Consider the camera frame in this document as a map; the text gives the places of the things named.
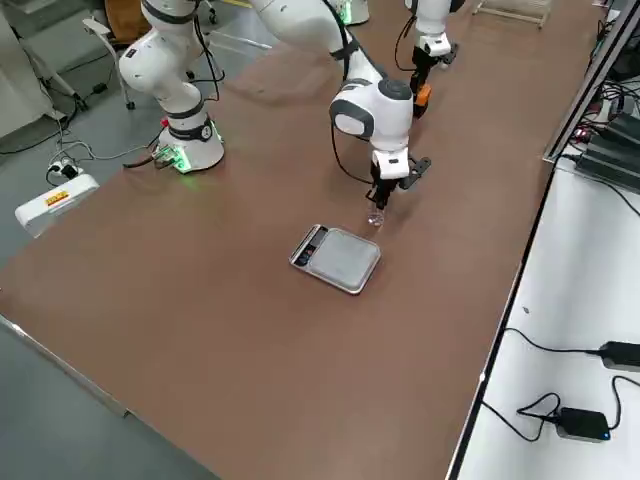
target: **chair leg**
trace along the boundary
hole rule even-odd
[[[134,110],[136,108],[136,104],[129,98],[129,86],[127,82],[124,81],[122,75],[120,74],[120,68],[118,66],[119,58],[118,54],[114,50],[113,46],[109,42],[109,39],[106,35],[96,33],[96,36],[100,39],[100,41],[104,44],[111,57],[113,57],[113,61],[115,63],[116,75],[118,76],[118,82],[120,83],[120,90],[122,91],[122,98],[124,100],[124,104],[127,107],[127,110]]]
[[[78,95],[78,92],[76,92],[71,87],[71,85],[69,85],[64,80],[64,78],[58,75],[58,72],[56,72],[55,69],[51,68],[49,64],[45,60],[43,60],[42,57],[40,57],[40,55],[38,55],[33,48],[31,48],[31,46],[29,46],[26,42],[20,42],[20,46],[22,46],[22,49],[25,51],[27,56],[29,56],[31,60],[36,64],[38,70],[42,75],[46,75],[55,80],[56,83],[60,85],[60,87],[62,87],[62,89],[67,93],[67,95],[73,97],[73,99],[77,102],[78,108],[80,110],[88,110],[89,107],[87,106],[87,103],[82,99],[80,95]]]

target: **white plastic casing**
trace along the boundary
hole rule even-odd
[[[20,225],[37,238],[56,222],[56,218],[75,207],[99,187],[92,176],[82,174],[43,193],[16,209]]]

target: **orange component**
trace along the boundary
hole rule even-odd
[[[416,95],[416,105],[419,107],[426,107],[427,103],[429,103],[429,97],[431,96],[431,85],[425,83],[418,95]]]

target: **black cable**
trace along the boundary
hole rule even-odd
[[[324,3],[325,6],[329,9],[329,11],[331,12],[331,15],[333,16],[333,19],[336,21],[336,24],[338,25],[338,30],[340,31],[340,38],[342,40],[342,48],[346,52],[347,47],[349,46],[349,42],[347,40],[347,27],[345,27],[344,22],[342,21],[342,18],[340,18],[340,15],[338,15],[338,12],[336,12],[336,9],[333,8],[333,6],[329,3],[328,0],[322,0],[322,3]],[[343,60],[343,66],[344,66],[344,72],[342,74],[343,82],[346,81],[347,77],[349,76],[350,62],[351,61],[350,61],[349,55],[345,55]]]
[[[559,158],[568,158],[569,160],[573,160],[574,162],[578,162],[581,159],[581,155],[569,155],[569,154],[563,153],[562,155],[560,155]],[[608,187],[609,189],[611,189],[616,195],[618,195],[622,199],[622,201],[633,211],[633,213],[635,213],[638,217],[640,217],[640,210],[638,210],[631,203],[631,201],[627,197],[625,197],[624,194],[620,190],[618,190],[616,187],[611,185],[609,182],[606,182],[604,180],[600,180],[598,178],[589,177],[589,180],[593,180],[596,183],[601,183],[605,187]]]
[[[147,157],[143,158],[142,160],[139,160],[139,161],[134,162],[134,163],[123,163],[122,164],[122,168],[130,170],[130,169],[142,167],[143,165],[147,165],[147,164],[149,164],[151,162],[153,162],[153,155],[148,155]]]
[[[633,213],[635,213],[638,217],[640,217],[640,211],[638,211],[638,209],[629,201],[629,199],[627,197],[625,197],[622,192],[620,190],[618,190],[616,187],[614,187],[613,185],[611,185],[608,182],[605,182],[604,180],[598,180],[597,178],[592,178],[591,180],[593,180],[594,182],[598,182],[601,183],[602,185],[605,185],[607,187],[609,187],[611,190],[613,190],[615,192],[616,195],[618,195],[622,201],[624,203],[627,204],[627,206],[633,210]]]
[[[200,42],[200,45],[202,46],[204,56],[207,59],[207,64],[209,65],[209,71],[211,72],[210,81],[213,82],[213,85],[216,91],[216,96],[213,98],[213,101],[217,102],[218,100],[220,100],[220,88],[218,86],[218,82],[221,82],[222,80],[225,79],[226,72],[223,70],[220,78],[216,77],[215,69],[213,68],[213,64],[211,63],[211,59],[213,58],[213,53],[211,53],[211,50],[209,50],[209,46],[207,45],[207,42],[205,41],[204,36],[202,35],[202,29],[200,28],[200,19],[198,18],[197,15],[193,17],[193,27],[196,33],[196,37],[198,38],[198,42]]]
[[[340,167],[340,170],[342,170],[348,177],[353,178],[354,180],[360,182],[360,183],[365,183],[367,185],[372,185],[373,182],[370,182],[368,180],[365,180],[364,178],[360,178],[356,175],[353,175],[352,173],[350,173],[346,168],[344,168],[344,165],[342,165],[342,162],[340,161],[340,156],[338,155],[338,149],[336,147],[336,131],[335,131],[335,127],[333,125],[331,125],[331,145],[333,146],[333,154],[336,157],[336,162],[338,163],[338,166]]]
[[[615,430],[616,428],[618,428],[620,426],[620,421],[622,420],[622,402],[620,401],[620,393],[618,393],[618,387],[616,385],[616,382],[618,380],[625,380],[632,385],[640,388],[639,382],[631,380],[630,378],[624,377],[622,375],[616,375],[611,379],[611,389],[613,390],[613,395],[616,399],[616,421],[611,427],[609,427],[609,430]]]
[[[78,65],[75,65],[74,67],[71,68],[66,68],[64,70],[62,70],[61,72],[58,72],[59,74],[63,74],[63,73],[69,73],[69,72],[73,72],[74,70],[77,70],[78,68],[84,67],[85,65],[89,65],[90,63],[93,62],[97,62],[98,60],[102,60],[103,58],[109,56],[108,53],[105,53],[104,55],[100,55],[99,57],[93,58],[91,60],[87,60],[86,62],[82,62]]]
[[[44,178],[45,178],[45,180],[47,181],[47,183],[48,183],[49,185],[51,185],[52,187],[54,187],[54,188],[59,187],[60,185],[56,185],[55,183],[53,183],[53,182],[49,179],[49,175],[50,175],[50,174],[51,174],[51,170],[47,170],[47,173],[46,173],[46,175],[45,175],[45,177],[44,177]]]
[[[77,113],[78,113],[78,104],[76,102],[75,105],[74,105],[74,108],[73,108],[73,112],[71,112],[71,114],[69,116],[67,116],[67,119],[64,122],[64,125],[62,127],[63,131],[66,130],[67,128],[69,128],[69,125],[71,124],[71,121],[75,118]],[[55,137],[56,135],[59,135],[59,134],[60,134],[60,128],[56,124],[56,131],[53,132],[52,134],[47,135],[44,138],[41,138],[40,140],[32,143],[31,145],[27,145],[27,146],[24,146],[24,147],[16,148],[15,150],[5,150],[3,152],[0,152],[0,155],[13,155],[13,154],[16,154],[16,153],[26,152],[27,150],[31,150],[32,148],[35,148],[38,145],[43,144],[47,140],[51,140],[53,137]]]
[[[551,411],[549,411],[549,413],[547,413],[544,416],[543,415],[533,414],[533,413],[528,413],[528,410],[530,410],[533,407],[539,405],[540,403],[542,403],[544,400],[546,400],[549,397],[554,397],[556,399],[556,401],[557,401],[555,407]],[[514,427],[511,424],[511,422],[509,422],[509,420],[507,420],[504,417],[504,415],[502,415],[500,412],[498,412],[495,408],[493,408],[491,405],[489,405],[484,400],[482,401],[482,405],[485,408],[487,408],[489,411],[491,411],[496,417],[498,417],[502,421],[502,423],[504,423],[507,427],[509,427],[521,439],[523,439],[523,440],[525,440],[526,442],[529,442],[529,443],[535,443],[538,440],[540,440],[540,437],[542,436],[542,429],[544,428],[544,424],[546,422],[553,422],[554,416],[557,415],[558,409],[560,408],[560,396],[557,393],[547,393],[546,395],[543,395],[538,400],[533,402],[531,405],[527,405],[526,407],[522,407],[522,408],[519,408],[517,410],[517,413],[520,414],[520,415],[525,415],[525,416],[532,417],[532,418],[537,418],[537,419],[540,420],[540,427],[538,428],[538,433],[533,438],[527,437],[524,433],[522,433],[520,430],[518,430],[516,427]]]
[[[398,48],[400,47],[400,41],[403,38],[407,38],[407,35],[409,35],[409,32],[411,31],[411,27],[413,27],[413,24],[416,22],[417,18],[418,17],[416,17],[415,15],[411,15],[411,18],[409,18],[409,21],[404,25],[404,27],[402,27],[402,30],[400,31],[400,35],[398,35],[398,40],[396,40],[396,50],[393,58],[396,61],[396,67],[398,67],[398,70],[401,70],[403,72],[413,72],[415,70],[415,68],[403,68],[400,66],[400,62],[398,62]]]
[[[537,348],[538,350],[543,350],[545,352],[551,353],[586,353],[587,355],[600,355],[599,350],[586,350],[586,349],[577,349],[577,348],[549,348],[543,347],[542,345],[538,345],[529,337],[527,337],[524,333],[522,333],[517,328],[509,327],[504,329],[505,332],[515,332],[520,335],[524,340],[531,346]]]

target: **black power adapter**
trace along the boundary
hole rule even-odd
[[[635,343],[607,342],[600,347],[597,355],[607,368],[640,371],[640,345]]]
[[[601,412],[563,407],[550,421],[562,438],[592,443],[611,440],[607,417]]]

